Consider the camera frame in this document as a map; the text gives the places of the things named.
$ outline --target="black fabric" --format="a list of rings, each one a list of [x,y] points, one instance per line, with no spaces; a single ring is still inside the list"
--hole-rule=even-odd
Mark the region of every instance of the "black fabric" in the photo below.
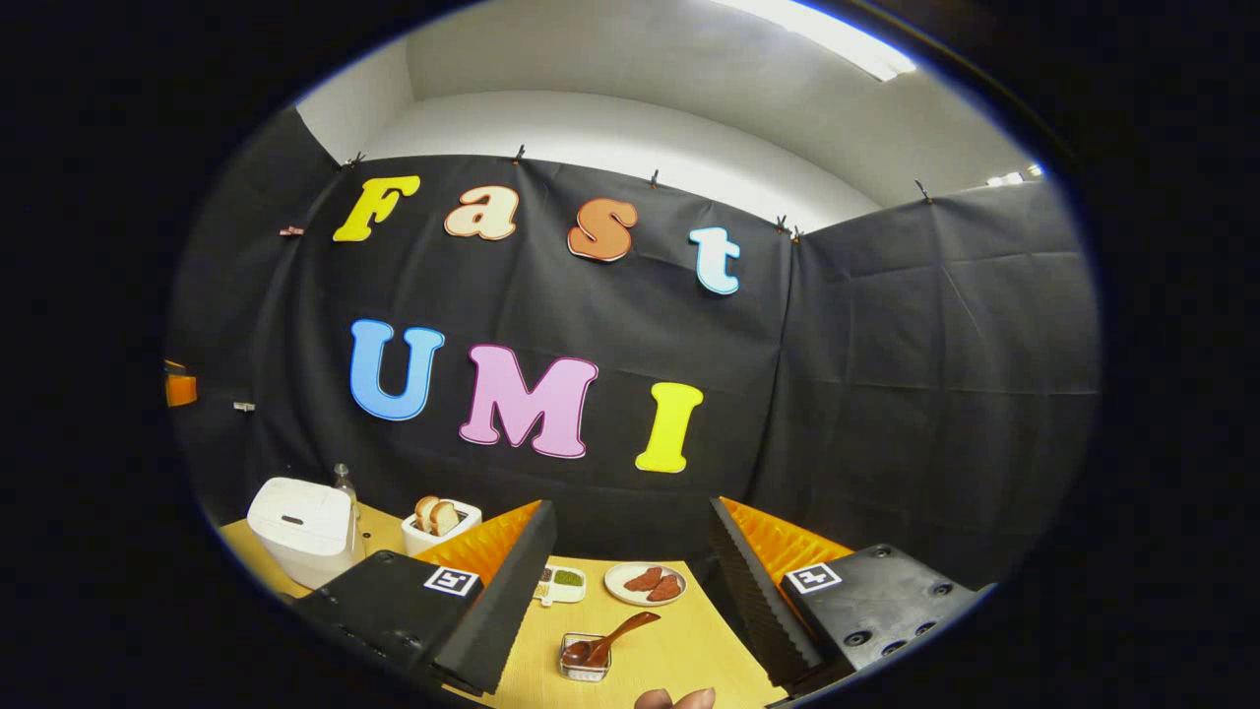
[[[346,463],[360,499],[398,516],[425,495],[464,500],[488,519],[542,497],[556,504],[557,554],[706,555],[706,500],[745,497],[760,450],[788,297],[789,241],[738,209],[554,162],[431,156],[364,161],[346,173],[301,237],[286,302],[263,327],[276,334],[256,416],[270,422],[280,448],[311,446],[323,470]],[[410,174],[420,175],[420,190],[373,223],[367,239],[331,239],[364,180]],[[491,184],[520,195],[517,230],[501,241],[447,234],[442,220],[460,194]],[[631,252],[611,263],[567,247],[578,208],[596,196],[630,201],[639,212]],[[728,266],[741,281],[731,296],[706,290],[696,276],[688,234],[711,225],[724,227],[741,247]],[[415,419],[378,419],[354,402],[350,325],[360,317],[394,329],[382,363],[384,392],[404,388],[406,327],[446,336]],[[483,343],[512,348],[528,387],[557,358],[598,368],[583,406],[583,458],[459,437],[476,374],[469,348]],[[659,382],[704,395],[688,427],[687,470],[678,475],[635,467]],[[273,407],[286,409],[282,419],[272,421]]]
[[[1048,183],[804,237],[750,500],[850,548],[998,581],[1084,453],[1100,351],[1089,263]]]
[[[232,404],[256,403],[262,384],[256,354],[270,332],[260,325],[297,248],[278,232],[300,224],[335,175],[336,162],[297,111],[277,113],[223,171],[218,189],[202,205],[175,273],[165,354],[197,378],[198,400],[171,409],[170,416],[212,520],[243,518],[255,494],[277,471],[311,475],[309,445],[286,447],[291,440],[267,433],[277,418],[286,419],[285,409],[256,418]]]

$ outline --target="spoon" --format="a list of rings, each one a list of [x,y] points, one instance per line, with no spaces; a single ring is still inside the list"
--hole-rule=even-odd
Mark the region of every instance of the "spoon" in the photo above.
[[[646,626],[648,623],[659,620],[660,616],[649,611],[630,616],[626,618],[626,622],[617,626],[617,630],[612,631],[612,635],[610,636],[593,642],[588,640],[580,640],[573,645],[570,645],[564,649],[564,654],[561,655],[561,660],[563,660],[566,665],[578,667],[602,667],[609,662],[609,647],[612,646],[612,641],[638,627]]]

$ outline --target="light blue letter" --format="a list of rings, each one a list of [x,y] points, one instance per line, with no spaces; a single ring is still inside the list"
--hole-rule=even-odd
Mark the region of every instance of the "light blue letter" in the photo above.
[[[407,363],[407,387],[402,397],[389,397],[381,392],[381,358],[386,343],[393,337],[393,327],[379,320],[355,320],[350,325],[354,351],[350,354],[350,394],[373,417],[391,422],[406,422],[425,411],[428,400],[428,377],[433,366],[433,351],[446,341],[442,332],[428,327],[407,327],[402,337],[411,345]]]
[[[690,239],[701,244],[696,251],[696,275],[704,287],[719,295],[740,290],[740,278],[726,273],[726,257],[738,258],[740,244],[726,239],[726,229],[698,228],[692,232]]]

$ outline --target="orange foam padding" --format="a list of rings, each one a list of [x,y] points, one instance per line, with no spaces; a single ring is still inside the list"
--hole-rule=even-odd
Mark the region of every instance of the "orange foam padding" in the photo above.
[[[718,500],[726,505],[726,511],[731,514],[731,519],[738,525],[743,538],[748,540],[748,547],[752,548],[757,560],[774,579],[776,588],[788,572],[853,554],[853,550],[847,547],[840,547],[774,515],[740,505],[726,497],[718,497]]]
[[[183,407],[197,402],[197,378],[166,375],[166,407]]]
[[[481,583],[490,586],[494,574],[499,573],[499,567],[515,547],[517,539],[520,538],[525,524],[534,516],[539,505],[542,505],[542,500],[534,500],[524,508],[504,513],[454,539],[430,547],[417,554],[416,559],[438,567],[472,572],[481,577]]]

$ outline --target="screw hole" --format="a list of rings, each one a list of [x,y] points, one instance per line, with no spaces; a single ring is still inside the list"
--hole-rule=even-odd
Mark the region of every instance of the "screw hole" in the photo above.
[[[844,638],[844,645],[849,647],[857,647],[868,640],[871,640],[869,631],[858,631],[856,633],[849,633],[848,637]]]

